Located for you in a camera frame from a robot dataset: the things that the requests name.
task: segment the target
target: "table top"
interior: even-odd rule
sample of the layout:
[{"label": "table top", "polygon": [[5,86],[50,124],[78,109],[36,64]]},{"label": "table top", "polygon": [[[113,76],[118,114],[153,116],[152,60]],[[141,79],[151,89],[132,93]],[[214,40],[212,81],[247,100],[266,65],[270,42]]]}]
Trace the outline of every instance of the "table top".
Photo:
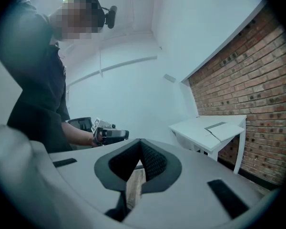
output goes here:
[{"label": "table top", "polygon": [[219,146],[221,142],[209,131],[205,130],[206,127],[215,125],[219,122],[240,126],[245,119],[246,115],[202,115],[170,125],[169,128],[179,135],[191,140],[196,145],[212,151]]}]

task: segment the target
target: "black slot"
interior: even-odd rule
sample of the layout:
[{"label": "black slot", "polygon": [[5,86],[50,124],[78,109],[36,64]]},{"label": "black slot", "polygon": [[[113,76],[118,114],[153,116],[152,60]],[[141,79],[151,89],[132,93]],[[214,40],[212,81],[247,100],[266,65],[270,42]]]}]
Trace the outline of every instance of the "black slot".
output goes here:
[{"label": "black slot", "polygon": [[249,209],[222,180],[209,181],[208,185],[232,219]]},{"label": "black slot", "polygon": [[61,167],[61,166],[66,166],[72,163],[77,162],[77,160],[75,158],[68,158],[68,159],[64,159],[64,160],[60,160],[60,161],[55,161],[53,162],[54,166],[57,167]]}]

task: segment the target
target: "gray surface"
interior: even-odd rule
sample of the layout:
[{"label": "gray surface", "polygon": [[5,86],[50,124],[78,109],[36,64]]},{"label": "gray surface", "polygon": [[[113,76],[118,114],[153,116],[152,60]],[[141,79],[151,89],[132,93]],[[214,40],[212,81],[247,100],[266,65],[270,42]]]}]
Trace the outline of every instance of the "gray surface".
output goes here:
[{"label": "gray surface", "polygon": [[261,198],[251,184],[209,157],[156,141],[151,143],[176,155],[183,164],[177,181],[162,193],[143,194],[124,220],[149,229],[211,228],[231,219],[207,182],[222,179],[249,207]]},{"label": "gray surface", "polygon": [[[182,173],[165,192],[142,195],[123,223],[117,222],[100,212],[115,205],[116,195],[100,186],[91,167],[98,156],[128,142],[131,140],[51,154],[51,160],[41,143],[29,142],[20,132],[0,127],[1,189],[27,218],[42,228],[58,229],[243,228],[274,198],[265,196],[257,204],[260,196],[251,184],[221,164],[197,152],[151,141],[180,159]],[[78,162],[62,167],[64,169],[54,167],[52,161],[69,157]],[[206,184],[218,178],[250,208],[257,206],[231,221]]]},{"label": "gray surface", "polygon": [[52,161],[75,158],[77,162],[57,168],[58,172],[79,196],[105,213],[116,207],[120,193],[104,188],[94,172],[94,164],[101,156],[132,141],[125,140],[107,146],[50,154],[50,158]]}]

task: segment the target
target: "white machine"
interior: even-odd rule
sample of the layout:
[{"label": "white machine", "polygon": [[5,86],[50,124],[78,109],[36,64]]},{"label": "white machine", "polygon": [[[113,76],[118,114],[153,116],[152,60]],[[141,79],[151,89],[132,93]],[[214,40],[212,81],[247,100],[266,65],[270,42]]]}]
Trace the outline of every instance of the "white machine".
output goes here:
[{"label": "white machine", "polygon": [[[139,160],[146,183],[128,211],[126,181]],[[261,199],[213,159],[165,143],[135,139],[48,154],[3,125],[0,187],[31,223],[56,229],[245,228],[276,194]]]}]

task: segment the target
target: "white wall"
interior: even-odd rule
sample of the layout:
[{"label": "white wall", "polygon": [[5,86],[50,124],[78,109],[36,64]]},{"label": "white wall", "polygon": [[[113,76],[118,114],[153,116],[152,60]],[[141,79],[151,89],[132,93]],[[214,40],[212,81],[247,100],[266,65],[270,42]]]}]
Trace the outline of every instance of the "white wall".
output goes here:
[{"label": "white wall", "polygon": [[167,73],[188,78],[262,8],[262,0],[154,0],[153,32],[167,52]]},{"label": "white wall", "polygon": [[161,67],[158,60],[138,62],[72,85],[70,117],[100,117],[129,130],[130,138],[177,144],[168,126],[193,116],[194,107],[190,114],[186,111],[182,83],[164,79]]},{"label": "white wall", "polygon": [[[89,51],[91,49],[82,47],[82,50]],[[158,44],[152,34],[133,34],[104,41],[101,45],[102,70],[119,67],[137,60],[156,58],[158,51]],[[78,57],[80,57],[79,53],[72,52],[74,60]],[[99,69],[100,53],[97,52],[78,65],[67,68],[66,84],[71,85],[87,76],[98,74]]]}]

